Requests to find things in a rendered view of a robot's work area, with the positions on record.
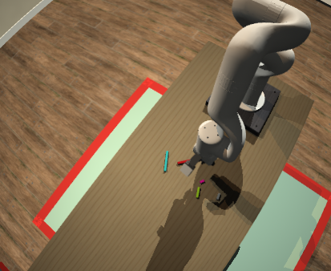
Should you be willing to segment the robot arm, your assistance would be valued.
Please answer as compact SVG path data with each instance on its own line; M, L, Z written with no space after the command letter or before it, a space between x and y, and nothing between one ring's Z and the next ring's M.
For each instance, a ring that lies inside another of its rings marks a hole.
M246 131L236 112L239 108L257 111L263 106L261 91L269 77L291 68L295 60L292 49L300 46L311 31L307 15L280 0L233 0L232 14L244 28L225 51L208 103L213 121L200 125L196 154L180 169L185 176L192 173L202 157L214 155L229 163L237 158Z

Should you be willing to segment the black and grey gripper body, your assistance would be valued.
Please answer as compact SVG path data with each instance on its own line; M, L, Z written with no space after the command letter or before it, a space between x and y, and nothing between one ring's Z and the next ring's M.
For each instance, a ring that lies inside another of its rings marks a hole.
M196 154L196 144L195 144L195 146L193 147L193 152ZM205 159L205 158L201 158L201 159L204 160L205 163L206 163L208 166L211 166L212 163L213 163L214 161L216 161L217 156L212 156L211 158L208 158L208 159Z

